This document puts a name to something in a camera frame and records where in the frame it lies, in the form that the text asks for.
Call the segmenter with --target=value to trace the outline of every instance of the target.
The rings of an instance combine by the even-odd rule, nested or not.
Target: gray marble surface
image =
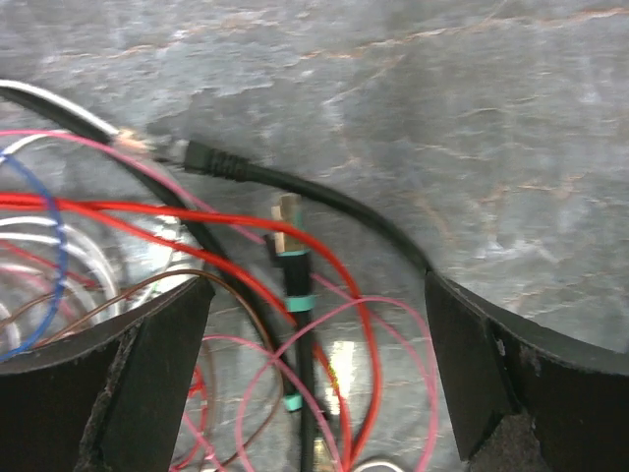
[[[0,10],[2,77],[54,89],[155,136],[201,132],[341,189],[386,213],[438,267],[490,301],[624,349],[625,0],[2,0]],[[3,128],[50,126],[4,102],[0,120]],[[132,178],[76,147],[35,147],[22,156],[59,195],[146,197]],[[8,173],[3,178],[6,188],[21,188]],[[276,196],[181,178],[225,211],[268,215]],[[380,240],[321,206],[308,206],[307,215],[312,233],[338,252],[366,293],[423,307],[422,283]],[[275,275],[258,247],[219,231],[240,262]],[[320,294],[321,310],[338,303]],[[213,307],[208,331],[252,335],[227,297]],[[376,310],[426,347],[408,316]],[[345,366],[358,422],[370,371],[356,316],[342,315],[320,337]],[[427,432],[426,389],[388,334],[377,337],[386,391],[366,455],[412,464]],[[214,347],[214,442],[226,457],[238,399],[261,360]],[[267,411],[267,391],[250,410],[249,430]],[[429,470],[462,470],[443,402],[440,419]],[[258,470],[292,470],[291,427],[279,418],[253,447]]]

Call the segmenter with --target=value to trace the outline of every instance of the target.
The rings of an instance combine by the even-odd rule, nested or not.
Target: brown cable
[[[53,341],[56,341],[56,340],[62,338],[66,334],[72,333],[72,331],[74,331],[75,328],[83,325],[85,322],[87,322],[88,320],[90,320],[91,318],[93,318],[98,313],[102,312],[103,310],[106,310],[111,305],[113,305],[113,304],[115,304],[115,303],[117,303],[117,302],[119,302],[119,301],[121,301],[121,300],[123,300],[125,298],[130,297],[131,295],[133,295],[137,291],[143,289],[144,287],[146,287],[147,285],[149,285],[149,284],[151,284],[153,282],[156,282],[156,281],[161,280],[161,279],[166,278],[166,277],[175,276],[175,275],[197,275],[197,276],[200,276],[200,277],[204,277],[204,278],[209,279],[212,282],[217,283],[218,285],[223,287],[225,290],[227,290],[230,294],[232,294],[234,296],[234,298],[236,298],[238,303],[240,303],[240,305],[247,311],[248,315],[250,316],[250,318],[252,319],[254,324],[256,324],[257,328],[259,329],[259,332],[262,333],[262,338],[263,338],[264,344],[266,345],[266,348],[269,349],[271,343],[270,343],[270,340],[269,340],[269,337],[268,337],[268,333],[264,330],[264,327],[263,327],[262,323],[260,322],[259,318],[257,317],[257,313],[252,308],[252,306],[241,296],[240,293],[238,293],[238,291],[236,291],[231,285],[226,283],[224,280],[222,280],[218,276],[214,275],[213,273],[210,273],[210,272],[207,272],[207,271],[204,271],[204,270],[195,269],[195,268],[181,268],[181,269],[172,270],[172,271],[168,271],[168,272],[162,272],[160,274],[154,275],[153,277],[147,278],[146,280],[143,280],[142,282],[140,282],[140,283],[138,283],[138,284],[136,284],[134,286],[131,286],[131,287],[123,290],[118,296],[116,296],[116,297],[114,297],[114,298],[112,298],[110,300],[107,300],[102,305],[100,305],[100,306],[96,307],[95,309],[87,312],[81,318],[77,319],[76,321],[72,322],[71,324],[68,324],[66,327],[64,327],[63,329],[59,330],[57,333],[55,333],[54,335],[52,335],[48,339],[45,339],[45,340],[39,342],[38,344],[36,344],[35,347],[46,345],[46,344],[48,344],[50,342],[53,342]],[[16,311],[15,314],[12,314],[11,317],[8,318],[6,321],[8,323],[10,323],[11,321],[17,319],[21,314],[23,314],[24,312],[26,312],[27,310],[29,310],[30,308],[32,308],[36,304],[41,303],[41,302],[43,302],[45,300],[48,300],[48,299],[52,298],[52,296],[53,296],[52,294],[46,294],[46,295],[43,295],[43,296],[41,296],[41,297],[31,301],[31,302],[26,303],[25,305],[21,306],[21,308],[18,311]],[[245,444],[244,444],[245,448],[249,447],[257,438],[259,438],[259,436],[263,433],[263,431],[266,429],[266,427],[270,424],[270,422],[273,420],[273,418],[275,417],[275,415],[279,411],[279,407],[281,405],[282,396],[284,394],[284,391],[283,391],[283,384],[282,384],[282,379],[281,379],[281,372],[280,372],[278,367],[275,367],[275,372],[277,374],[277,380],[278,380],[278,383],[280,385],[279,395],[277,396],[277,399],[275,400],[275,403],[273,404],[273,407],[271,408],[271,411],[268,414],[268,416],[266,417],[266,419],[260,424],[260,426],[254,431],[254,433],[245,442]],[[229,464],[231,464],[232,462],[234,462],[234,460],[236,460],[237,458],[238,458],[238,452],[234,453],[227,460],[223,461],[221,463],[221,465],[223,467],[226,467]]]

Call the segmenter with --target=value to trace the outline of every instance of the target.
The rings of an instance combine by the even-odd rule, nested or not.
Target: teal band
[[[286,311],[290,313],[309,312],[315,307],[315,296],[286,297],[284,302],[286,303]]]
[[[300,211],[297,211],[297,213],[295,214],[293,226],[295,226],[297,229],[301,229],[302,231],[304,230],[304,215]]]
[[[284,397],[284,406],[286,406],[286,409],[291,413],[301,409],[303,404],[304,401],[300,393],[294,393]]]
[[[304,249],[302,251],[286,251],[284,253],[279,253],[278,256],[280,258],[284,258],[284,257],[291,257],[291,256],[303,256],[304,254],[307,254],[308,250]]]

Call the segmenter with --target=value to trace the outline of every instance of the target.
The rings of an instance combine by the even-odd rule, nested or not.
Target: black ethernet cable
[[[283,195],[279,200],[279,205],[273,207],[273,217],[278,221],[304,229],[300,197],[295,194]],[[309,248],[301,241],[281,232],[274,234],[274,241],[269,246],[273,261],[282,269],[286,310],[295,317],[295,330],[300,330],[312,322],[312,309],[315,306]],[[315,334],[312,331],[305,332],[297,340],[297,372],[300,380],[312,395],[315,395],[314,348]],[[284,396],[286,409],[289,412],[301,411],[300,472],[313,472],[316,419],[310,408],[302,407],[302,401],[299,393]]]
[[[433,271],[433,266],[424,250],[395,223],[365,204],[330,187],[288,172],[254,164],[245,157],[208,146],[197,138],[188,143],[183,167],[186,172],[236,182],[255,182],[327,205],[356,219],[386,239],[411,263],[421,278]]]
[[[68,131],[83,138],[87,138],[108,146],[110,146],[114,141],[115,137],[107,134],[103,130],[94,126],[92,123],[89,123],[87,120],[82,119],[80,116],[72,113],[62,106],[52,103],[40,96],[36,96],[25,91],[5,87],[0,87],[0,96],[11,102],[19,104],[22,107],[33,111],[44,118],[51,120],[60,127],[65,128]],[[105,153],[105,155],[108,158],[112,159],[108,154]],[[112,160],[114,160],[130,174],[136,177],[136,179],[138,179],[152,194],[154,194],[165,205],[169,207],[186,208],[186,204],[179,198],[179,196],[177,196],[177,194],[172,192],[161,183],[153,180],[151,177],[145,175],[138,169],[128,164],[125,164],[124,162],[120,162],[115,159]],[[203,249],[212,252],[223,259],[230,259],[227,252],[220,244],[220,241],[218,241],[218,239],[214,236],[214,234],[209,230],[206,225],[195,221],[182,221],[182,223],[188,228],[192,236],[197,240],[197,242]],[[253,292],[253,290],[251,290],[245,283],[241,282],[236,277],[223,271],[220,271],[219,273],[223,280],[225,280],[225,282],[227,282],[229,285],[236,288],[236,290],[238,290],[243,298],[255,309],[260,321],[263,324],[264,329],[268,333],[272,348],[274,350],[278,349],[281,345],[281,342],[275,329],[273,329],[272,327],[269,312],[263,302]],[[256,324],[252,323],[252,326],[256,330],[257,335],[260,337],[260,339],[263,339],[262,333],[258,332]],[[287,366],[289,366],[289,368],[294,370],[291,367],[292,365],[286,355],[282,355],[281,359]],[[285,392],[288,392],[288,394],[292,394],[296,391],[295,387],[292,383],[288,381],[288,379],[283,377],[282,380]]]

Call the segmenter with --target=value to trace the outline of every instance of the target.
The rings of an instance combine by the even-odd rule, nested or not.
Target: exposed wire end
[[[142,139],[136,131],[129,128],[120,129],[120,132],[114,138],[113,145],[135,151],[150,152],[148,140]]]
[[[272,209],[273,218],[277,221],[283,221],[303,229],[304,222],[302,218],[302,199],[296,194],[285,194],[280,197],[279,205]],[[283,253],[293,253],[305,251],[307,246],[286,233],[275,233],[275,252],[278,255]]]

